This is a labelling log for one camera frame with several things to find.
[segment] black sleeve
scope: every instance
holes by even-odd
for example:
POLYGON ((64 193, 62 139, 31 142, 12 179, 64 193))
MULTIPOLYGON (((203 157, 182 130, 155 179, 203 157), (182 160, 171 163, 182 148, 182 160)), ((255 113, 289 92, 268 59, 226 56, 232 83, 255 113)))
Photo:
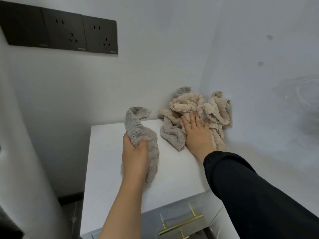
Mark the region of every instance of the black sleeve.
POLYGON ((257 175, 241 156, 215 151, 204 168, 241 239, 319 238, 319 218, 257 175))

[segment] person's left hand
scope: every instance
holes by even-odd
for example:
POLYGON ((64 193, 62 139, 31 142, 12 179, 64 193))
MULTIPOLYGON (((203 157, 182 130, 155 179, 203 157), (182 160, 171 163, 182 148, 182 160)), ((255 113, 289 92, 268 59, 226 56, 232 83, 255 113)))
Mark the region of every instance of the person's left hand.
POLYGON ((144 187, 148 168, 147 140, 142 139, 138 147, 134 147, 127 133, 123 136, 123 180, 138 183, 144 187))

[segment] crumpled towel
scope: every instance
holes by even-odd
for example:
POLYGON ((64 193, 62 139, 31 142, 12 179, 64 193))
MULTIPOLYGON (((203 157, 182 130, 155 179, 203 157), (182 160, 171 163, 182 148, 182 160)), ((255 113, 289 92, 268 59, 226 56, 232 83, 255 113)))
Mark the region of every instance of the crumpled towel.
POLYGON ((145 189, 149 188, 155 175, 157 174, 157 164, 159 161, 160 151, 157 146, 157 135, 152 129, 141 124, 141 119, 149 117, 151 110, 144 107, 131 107, 126 112, 125 129, 130 137, 134 147, 138 146, 142 138, 145 138, 147 143, 147 151, 149 155, 148 170, 145 179, 145 189))
POLYGON ((223 128, 232 127, 233 122, 230 100, 223 98, 223 92, 221 91, 214 92, 208 102, 205 103, 201 94, 190 93, 190 87, 177 89, 174 93, 174 99, 170 102, 170 110, 159 110, 160 115, 169 119, 176 128, 173 131, 169 130, 168 128, 172 124, 169 124, 166 120, 161 128, 163 131, 161 136, 169 141, 178 151, 181 151, 180 148, 184 148, 185 142, 178 140, 177 135, 180 132, 179 129, 186 133, 181 116, 183 115, 190 124, 189 112, 191 111, 197 112, 202 124, 209 118, 212 144, 217 150, 226 152, 227 148, 223 142, 223 128))

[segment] wall spot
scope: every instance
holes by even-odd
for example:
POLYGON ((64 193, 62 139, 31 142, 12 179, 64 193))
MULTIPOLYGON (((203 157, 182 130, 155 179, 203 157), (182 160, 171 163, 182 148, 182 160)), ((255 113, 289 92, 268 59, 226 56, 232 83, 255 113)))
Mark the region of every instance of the wall spot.
POLYGON ((271 35, 267 35, 266 38, 267 38, 269 41, 271 41, 274 37, 271 36, 271 35))

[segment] electrical outlet panel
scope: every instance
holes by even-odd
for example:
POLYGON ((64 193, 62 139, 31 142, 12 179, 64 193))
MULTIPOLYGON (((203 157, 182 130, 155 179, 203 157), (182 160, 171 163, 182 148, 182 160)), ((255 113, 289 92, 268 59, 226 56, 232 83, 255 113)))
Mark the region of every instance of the electrical outlet panel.
POLYGON ((88 52, 117 54, 116 21, 83 16, 88 52))
POLYGON ((0 1, 0 25, 10 45, 50 47, 40 7, 0 1))
POLYGON ((114 20, 0 1, 9 45, 118 54, 114 20))
POLYGON ((81 14, 42 8, 51 47, 86 51, 86 40, 81 14))

